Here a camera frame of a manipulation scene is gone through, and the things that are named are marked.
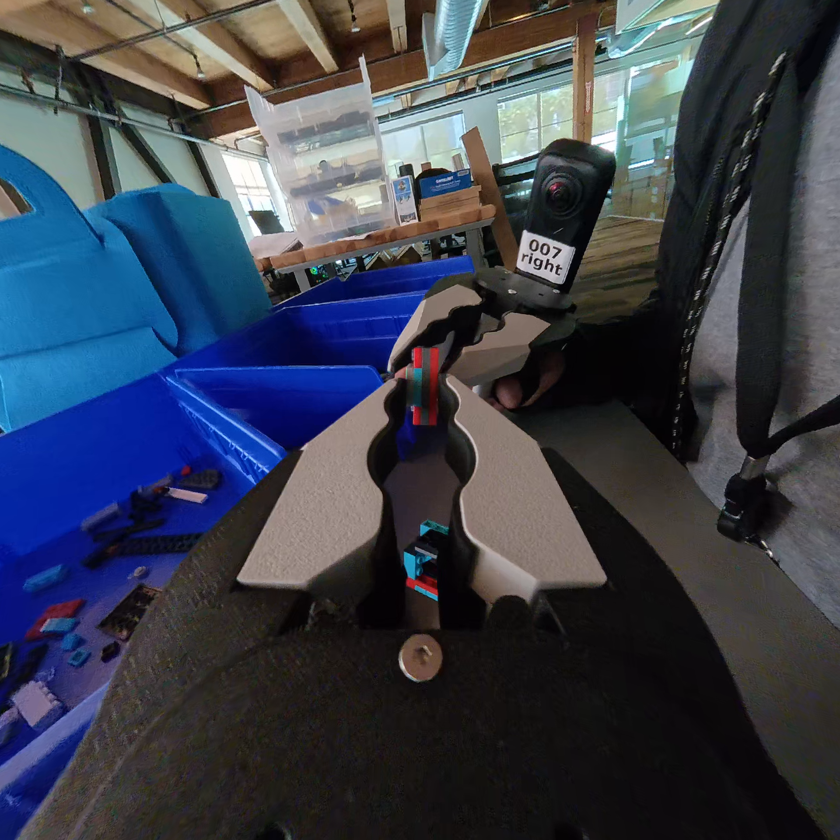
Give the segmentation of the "cardboard sheet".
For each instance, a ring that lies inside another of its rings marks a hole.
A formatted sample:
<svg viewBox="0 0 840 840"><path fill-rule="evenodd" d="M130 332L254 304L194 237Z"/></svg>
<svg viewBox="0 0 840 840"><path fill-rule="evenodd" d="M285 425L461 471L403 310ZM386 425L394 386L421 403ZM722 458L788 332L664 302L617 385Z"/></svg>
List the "cardboard sheet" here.
<svg viewBox="0 0 840 840"><path fill-rule="evenodd" d="M480 187L480 195L486 205L494 208L490 229L492 230L502 265L508 270L517 267L518 241L513 233L501 193L493 174L487 149L480 131L474 127L462 135L461 141L469 161L472 179Z"/></svg>

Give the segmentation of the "pile of loose toy bricks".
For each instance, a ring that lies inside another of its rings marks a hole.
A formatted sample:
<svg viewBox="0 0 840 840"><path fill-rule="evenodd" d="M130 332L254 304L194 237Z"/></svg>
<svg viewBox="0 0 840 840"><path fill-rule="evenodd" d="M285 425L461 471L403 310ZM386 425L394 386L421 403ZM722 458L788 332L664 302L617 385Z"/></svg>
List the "pile of loose toy bricks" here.
<svg viewBox="0 0 840 840"><path fill-rule="evenodd" d="M2 558L2 760L104 686L153 599L243 485L185 465Z"/></svg>

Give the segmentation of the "person's right forearm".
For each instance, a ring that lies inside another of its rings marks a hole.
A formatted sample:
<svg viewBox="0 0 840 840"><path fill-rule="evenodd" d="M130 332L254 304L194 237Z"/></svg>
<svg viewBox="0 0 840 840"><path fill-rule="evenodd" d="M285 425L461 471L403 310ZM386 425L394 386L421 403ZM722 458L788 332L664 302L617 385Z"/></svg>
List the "person's right forearm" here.
<svg viewBox="0 0 840 840"><path fill-rule="evenodd" d="M579 323L568 339L537 348L518 374L524 410L618 400L656 413L667 384L668 327L658 288L630 315Z"/></svg>

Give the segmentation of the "blue cardboard box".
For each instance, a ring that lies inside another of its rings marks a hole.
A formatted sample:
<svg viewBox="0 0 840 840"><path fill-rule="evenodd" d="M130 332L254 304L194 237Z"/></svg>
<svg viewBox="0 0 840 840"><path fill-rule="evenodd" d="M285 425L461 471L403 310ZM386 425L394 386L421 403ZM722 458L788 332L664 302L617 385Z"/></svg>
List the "blue cardboard box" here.
<svg viewBox="0 0 840 840"><path fill-rule="evenodd" d="M422 201L457 193L473 186L470 169L446 171L429 168L419 173L416 183Z"/></svg>

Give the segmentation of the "red and teal brick assembly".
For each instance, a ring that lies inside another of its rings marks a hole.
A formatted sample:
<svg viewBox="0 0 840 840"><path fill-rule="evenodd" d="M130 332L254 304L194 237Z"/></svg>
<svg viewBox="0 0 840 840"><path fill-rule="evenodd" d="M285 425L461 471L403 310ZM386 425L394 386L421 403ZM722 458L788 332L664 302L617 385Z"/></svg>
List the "red and teal brick assembly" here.
<svg viewBox="0 0 840 840"><path fill-rule="evenodd" d="M439 398L439 349L416 347L405 368L406 403L415 426L436 426Z"/></svg>

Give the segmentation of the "teal and black brick block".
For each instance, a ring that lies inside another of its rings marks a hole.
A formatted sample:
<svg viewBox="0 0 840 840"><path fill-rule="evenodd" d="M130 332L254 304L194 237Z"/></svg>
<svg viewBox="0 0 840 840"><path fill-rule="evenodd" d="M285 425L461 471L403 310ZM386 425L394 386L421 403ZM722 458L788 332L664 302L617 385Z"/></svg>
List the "teal and black brick block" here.
<svg viewBox="0 0 840 840"><path fill-rule="evenodd" d="M406 588L438 602L438 561L448 542L448 527L425 520L403 551Z"/></svg>

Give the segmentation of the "person's black jacket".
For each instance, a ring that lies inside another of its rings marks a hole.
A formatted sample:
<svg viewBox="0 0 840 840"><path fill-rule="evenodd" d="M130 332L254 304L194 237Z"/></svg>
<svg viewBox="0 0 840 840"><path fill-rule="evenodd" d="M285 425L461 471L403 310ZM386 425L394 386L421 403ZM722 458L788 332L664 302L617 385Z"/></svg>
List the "person's black jacket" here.
<svg viewBox="0 0 840 840"><path fill-rule="evenodd" d="M745 204L736 347L736 435L743 460L771 460L788 441L838 425L836 396L771 429L781 393L803 108L837 33L838 2L720 2L701 45L681 102L675 192L659 246L669 351L656 419L677 457L686 455L686 428L695 412L688 408L689 383L700 321Z"/></svg>

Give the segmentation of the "person's right hand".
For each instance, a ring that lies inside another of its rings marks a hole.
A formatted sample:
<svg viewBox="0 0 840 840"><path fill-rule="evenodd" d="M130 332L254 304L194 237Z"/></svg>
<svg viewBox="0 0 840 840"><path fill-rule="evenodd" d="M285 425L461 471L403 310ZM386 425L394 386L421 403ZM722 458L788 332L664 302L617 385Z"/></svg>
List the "person's right hand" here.
<svg viewBox="0 0 840 840"><path fill-rule="evenodd" d="M519 371L496 380L490 401L500 410L512 413L561 407L564 394L560 382L566 355L565 350L558 348L531 353Z"/></svg>

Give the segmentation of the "black badge reel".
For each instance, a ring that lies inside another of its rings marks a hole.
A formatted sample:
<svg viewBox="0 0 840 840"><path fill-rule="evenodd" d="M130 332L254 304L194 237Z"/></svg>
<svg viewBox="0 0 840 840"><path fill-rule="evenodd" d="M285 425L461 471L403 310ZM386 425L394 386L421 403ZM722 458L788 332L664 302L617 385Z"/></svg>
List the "black badge reel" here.
<svg viewBox="0 0 840 840"><path fill-rule="evenodd" d="M749 455L740 470L730 477L724 490L723 505L719 511L717 530L723 537L747 543L762 550L765 543L760 528L770 500L766 476L770 456L753 458Z"/></svg>

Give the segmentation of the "blue plastic bin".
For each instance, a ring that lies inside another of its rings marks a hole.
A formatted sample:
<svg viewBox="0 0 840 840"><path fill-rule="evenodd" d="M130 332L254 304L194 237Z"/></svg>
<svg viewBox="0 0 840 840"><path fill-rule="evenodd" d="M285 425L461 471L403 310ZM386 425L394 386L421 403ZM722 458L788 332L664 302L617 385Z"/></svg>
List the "blue plastic bin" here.
<svg viewBox="0 0 840 840"><path fill-rule="evenodd" d="M367 270L360 274L354 272L347 278L335 277L307 291L299 292L296 296L276 304L271 311L325 302L426 292L440 279L472 274L474 270L473 260L467 255L462 255L407 266Z"/></svg>
<svg viewBox="0 0 840 840"><path fill-rule="evenodd" d="M311 303L268 317L167 370L285 450L304 445L383 384L421 294Z"/></svg>
<svg viewBox="0 0 840 840"><path fill-rule="evenodd" d="M7 551L22 555L131 489L198 462L231 467L242 498L285 454L185 385L155 374L2 436L2 558ZM110 680L129 651L130 645ZM16 838L53 788L109 681L2 760L2 838Z"/></svg>

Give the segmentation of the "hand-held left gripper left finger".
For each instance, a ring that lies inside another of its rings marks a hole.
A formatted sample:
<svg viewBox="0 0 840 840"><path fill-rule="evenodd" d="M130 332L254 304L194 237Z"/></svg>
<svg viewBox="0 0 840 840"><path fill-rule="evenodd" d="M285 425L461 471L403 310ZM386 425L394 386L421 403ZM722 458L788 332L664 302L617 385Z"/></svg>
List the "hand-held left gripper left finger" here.
<svg viewBox="0 0 840 840"><path fill-rule="evenodd" d="M349 603L372 592L385 502L369 454L397 395L398 381L384 382L305 444L237 583Z"/></svg>

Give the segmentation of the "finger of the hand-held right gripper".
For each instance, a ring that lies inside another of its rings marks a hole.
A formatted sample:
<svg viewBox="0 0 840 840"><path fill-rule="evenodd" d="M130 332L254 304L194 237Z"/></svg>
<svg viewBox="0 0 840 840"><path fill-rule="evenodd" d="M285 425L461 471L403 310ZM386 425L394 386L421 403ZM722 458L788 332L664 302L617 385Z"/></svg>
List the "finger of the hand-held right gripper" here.
<svg viewBox="0 0 840 840"><path fill-rule="evenodd" d="M477 336L479 325L452 328L451 393L462 396L475 387L519 372L531 353L532 343L550 323L530 314L510 312L496 329Z"/></svg>
<svg viewBox="0 0 840 840"><path fill-rule="evenodd" d="M481 304L481 296L473 289L443 289L425 297L392 347L388 372L395 374L406 366L415 347L439 343L449 333L475 324Z"/></svg>

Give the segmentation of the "grey desk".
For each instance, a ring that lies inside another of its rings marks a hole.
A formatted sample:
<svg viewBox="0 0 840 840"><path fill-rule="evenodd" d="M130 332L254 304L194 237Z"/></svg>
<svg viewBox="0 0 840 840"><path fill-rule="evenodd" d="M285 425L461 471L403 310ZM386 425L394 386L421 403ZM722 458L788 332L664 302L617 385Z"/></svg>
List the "grey desk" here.
<svg viewBox="0 0 840 840"><path fill-rule="evenodd" d="M458 489L395 835L838 838L838 630L626 410L513 423L606 583L484 602Z"/></svg>

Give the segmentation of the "small printed card box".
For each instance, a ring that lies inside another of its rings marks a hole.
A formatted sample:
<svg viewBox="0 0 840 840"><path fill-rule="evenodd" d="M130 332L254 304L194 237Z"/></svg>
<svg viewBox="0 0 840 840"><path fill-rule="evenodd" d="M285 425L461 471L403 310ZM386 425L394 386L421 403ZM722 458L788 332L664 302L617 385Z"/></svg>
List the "small printed card box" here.
<svg viewBox="0 0 840 840"><path fill-rule="evenodd" d="M395 217L400 226L419 222L419 211L411 175L401 175L391 180Z"/></svg>

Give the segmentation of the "wooden table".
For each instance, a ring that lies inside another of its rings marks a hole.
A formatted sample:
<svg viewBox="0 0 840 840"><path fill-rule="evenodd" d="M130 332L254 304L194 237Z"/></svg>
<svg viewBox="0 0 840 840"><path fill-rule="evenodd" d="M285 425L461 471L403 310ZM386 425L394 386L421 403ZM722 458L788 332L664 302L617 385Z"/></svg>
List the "wooden table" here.
<svg viewBox="0 0 840 840"><path fill-rule="evenodd" d="M481 205L459 213L434 217L426 222L389 227L361 238L345 238L326 245L296 248L278 255L255 257L254 260L260 273L277 270L280 273L294 274L300 289L306 291L310 288L305 277L309 268L356 259L387 249L400 249L450 235L469 237L473 232L491 226L496 215L497 210L494 206Z"/></svg>

